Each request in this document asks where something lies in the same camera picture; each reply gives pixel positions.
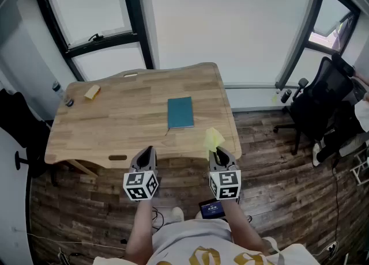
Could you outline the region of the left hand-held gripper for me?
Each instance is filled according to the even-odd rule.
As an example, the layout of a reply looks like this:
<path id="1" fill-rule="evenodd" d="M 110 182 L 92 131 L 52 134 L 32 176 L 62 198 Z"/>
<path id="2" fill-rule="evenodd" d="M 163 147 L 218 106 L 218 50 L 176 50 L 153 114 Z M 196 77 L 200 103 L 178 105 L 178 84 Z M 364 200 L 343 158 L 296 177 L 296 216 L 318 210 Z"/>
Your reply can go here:
<path id="1" fill-rule="evenodd" d="M 133 157 L 129 172 L 123 178 L 123 189 L 130 200 L 138 202 L 153 198 L 159 187 L 156 167 L 157 154 L 153 146 Z"/>

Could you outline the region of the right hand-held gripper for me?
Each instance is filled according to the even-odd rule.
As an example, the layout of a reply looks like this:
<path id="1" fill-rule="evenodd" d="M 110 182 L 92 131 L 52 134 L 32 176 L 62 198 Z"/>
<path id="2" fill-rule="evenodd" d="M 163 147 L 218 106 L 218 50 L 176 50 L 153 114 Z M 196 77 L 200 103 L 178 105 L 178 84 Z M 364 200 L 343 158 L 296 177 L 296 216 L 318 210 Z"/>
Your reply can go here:
<path id="1" fill-rule="evenodd" d="M 238 200 L 241 190 L 241 170 L 235 165 L 235 156 L 223 147 L 217 147 L 216 152 L 208 151 L 209 163 L 231 165 L 209 172 L 209 187 L 217 200 Z"/>

